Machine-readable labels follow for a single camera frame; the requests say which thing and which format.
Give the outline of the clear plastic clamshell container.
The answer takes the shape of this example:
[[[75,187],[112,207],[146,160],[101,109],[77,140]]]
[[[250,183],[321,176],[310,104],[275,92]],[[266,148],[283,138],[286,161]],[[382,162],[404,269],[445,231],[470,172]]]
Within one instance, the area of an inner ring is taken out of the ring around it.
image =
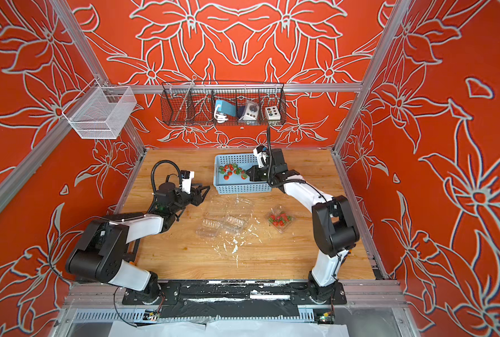
[[[279,233],[284,233],[296,221],[296,217],[283,206],[275,206],[265,215],[265,220]]]

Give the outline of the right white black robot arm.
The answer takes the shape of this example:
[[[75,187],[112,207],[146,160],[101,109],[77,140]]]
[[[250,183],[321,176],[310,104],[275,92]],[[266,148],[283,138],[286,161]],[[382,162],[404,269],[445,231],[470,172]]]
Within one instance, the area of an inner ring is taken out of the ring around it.
[[[348,199],[317,189],[290,169],[281,149],[260,145],[252,153],[215,157],[213,185],[221,195],[269,192],[274,188],[300,202],[312,214],[319,249],[309,273],[308,294],[323,304],[337,294],[338,272],[359,241],[359,230]]]

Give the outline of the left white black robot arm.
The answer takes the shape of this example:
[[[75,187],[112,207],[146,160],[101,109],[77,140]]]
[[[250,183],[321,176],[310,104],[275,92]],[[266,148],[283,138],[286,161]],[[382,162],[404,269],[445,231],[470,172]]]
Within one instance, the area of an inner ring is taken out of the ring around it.
[[[130,245],[142,238],[165,233],[181,219],[189,205],[201,205],[211,187],[194,183],[195,172],[182,170],[171,160],[161,160],[150,173],[152,202],[145,213],[122,213],[92,220],[81,234],[66,264],[76,277],[133,292],[138,300],[153,303],[161,298],[156,273],[131,263]]]

